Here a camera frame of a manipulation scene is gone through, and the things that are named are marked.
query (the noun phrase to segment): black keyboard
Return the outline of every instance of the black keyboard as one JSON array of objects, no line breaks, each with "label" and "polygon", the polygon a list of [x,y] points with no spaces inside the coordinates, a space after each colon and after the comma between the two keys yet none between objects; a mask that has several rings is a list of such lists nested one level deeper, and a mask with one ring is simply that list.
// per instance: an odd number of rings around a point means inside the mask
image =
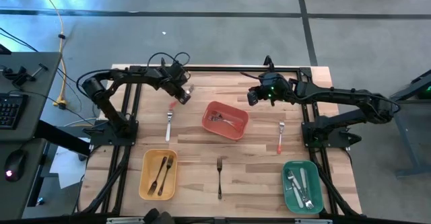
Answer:
[{"label": "black keyboard", "polygon": [[14,130],[27,102],[27,95],[0,94],[0,130]]}]

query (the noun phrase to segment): yellow cable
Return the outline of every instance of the yellow cable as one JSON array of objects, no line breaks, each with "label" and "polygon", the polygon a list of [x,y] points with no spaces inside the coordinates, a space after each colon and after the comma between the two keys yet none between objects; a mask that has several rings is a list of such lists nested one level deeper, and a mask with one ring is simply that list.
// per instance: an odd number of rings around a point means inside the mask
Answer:
[{"label": "yellow cable", "polygon": [[[49,0],[49,2],[51,3],[51,5],[53,5],[55,12],[57,13],[57,15],[59,16],[60,19],[60,25],[61,25],[61,32],[60,34],[63,35],[64,32],[64,27],[63,27],[63,19],[60,16],[59,10],[57,9],[57,7],[55,7],[53,1]],[[61,53],[61,67],[63,68],[63,83],[61,84],[61,91],[59,94],[59,97],[57,98],[57,102],[53,102],[54,106],[57,106],[57,103],[63,103],[63,104],[67,104],[66,100],[65,100],[65,88],[66,88],[66,64],[65,61],[63,60],[63,39],[60,38],[60,49],[59,52]]]}]

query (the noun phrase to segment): wooden table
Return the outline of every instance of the wooden table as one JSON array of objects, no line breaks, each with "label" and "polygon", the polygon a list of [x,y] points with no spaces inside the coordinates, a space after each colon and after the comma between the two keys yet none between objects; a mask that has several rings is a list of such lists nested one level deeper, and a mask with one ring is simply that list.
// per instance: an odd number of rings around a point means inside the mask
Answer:
[{"label": "wooden table", "polygon": [[[113,65],[124,68],[128,65]],[[328,67],[312,67],[315,84],[331,87]],[[248,88],[259,82],[235,72],[191,72],[186,85],[194,84],[192,98],[174,109],[169,144],[165,143],[166,113],[171,98],[165,91],[155,91],[143,85],[137,119],[139,132],[131,150],[121,215],[143,216],[150,209],[168,211],[172,216],[188,217],[299,217],[288,210],[281,185],[281,168],[291,160],[309,159],[303,147],[300,124],[301,106],[276,102],[259,102],[249,106]],[[296,78],[293,73],[283,73]],[[125,86],[111,97],[112,104],[121,109]],[[201,126],[202,115],[211,101],[219,101],[243,110],[250,115],[246,133],[239,141],[231,141],[207,132]],[[322,115],[338,114],[336,104],[318,103]],[[282,153],[276,153],[279,127],[284,120]],[[172,149],[178,153],[176,192],[167,201],[148,201],[139,197],[144,153],[149,149]],[[328,149],[328,158],[335,187],[353,210],[361,213],[352,167],[347,155],[339,149]],[[101,147],[88,162],[81,189],[80,207],[85,208],[104,185],[112,155],[112,147]],[[218,200],[217,157],[222,156],[223,199]],[[327,189],[321,183],[325,207],[329,210]],[[112,189],[110,209],[117,186]]]}]

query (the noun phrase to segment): green plastic basket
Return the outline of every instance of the green plastic basket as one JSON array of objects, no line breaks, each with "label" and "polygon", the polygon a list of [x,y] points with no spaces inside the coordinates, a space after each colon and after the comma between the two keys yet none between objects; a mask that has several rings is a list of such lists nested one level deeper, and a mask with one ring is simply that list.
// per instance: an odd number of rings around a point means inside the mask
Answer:
[{"label": "green plastic basket", "polygon": [[[307,209],[305,204],[303,208],[299,207],[298,201],[296,200],[294,191],[292,189],[292,185],[288,180],[288,170],[291,170],[299,182],[299,185],[301,185],[301,188],[303,188],[300,168],[304,168],[306,173],[305,178],[307,184],[307,196],[314,205],[312,209]],[[313,162],[289,161],[284,164],[281,176],[283,178],[284,201],[286,202],[286,205],[290,211],[298,214],[317,214],[323,209],[323,197],[319,173],[317,171],[316,165]]]}]

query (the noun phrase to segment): gray floor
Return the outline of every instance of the gray floor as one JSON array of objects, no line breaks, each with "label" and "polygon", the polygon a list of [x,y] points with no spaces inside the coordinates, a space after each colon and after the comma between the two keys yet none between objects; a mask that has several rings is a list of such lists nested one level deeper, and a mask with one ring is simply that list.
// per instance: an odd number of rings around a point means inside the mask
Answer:
[{"label": "gray floor", "polygon": [[[53,0],[61,9],[102,11],[198,11],[299,13],[298,0]],[[431,13],[431,0],[305,0],[309,13]],[[50,9],[47,0],[0,0],[0,9]],[[67,72],[77,78],[113,63],[144,63],[158,51],[191,54],[195,64],[260,65],[270,54],[277,65],[309,66],[300,18],[223,17],[68,17]],[[0,26],[38,50],[58,50],[59,22],[49,15],[0,15]],[[310,20],[319,66],[329,66],[335,87],[368,89],[385,96],[431,68],[430,20]],[[0,38],[13,51],[27,48]],[[50,97],[57,98],[61,79]],[[70,108],[79,110],[67,91]],[[83,97],[81,115],[91,117]],[[339,107],[341,112],[351,108]],[[62,125],[77,117],[47,103],[42,115]],[[411,166],[392,122],[361,124],[352,132],[363,141],[352,147],[354,174],[363,213],[370,217],[431,222],[431,175],[395,178],[395,170]],[[43,207],[25,217],[70,213],[77,186],[59,190],[44,183]],[[68,200],[59,207],[59,200]]]}]

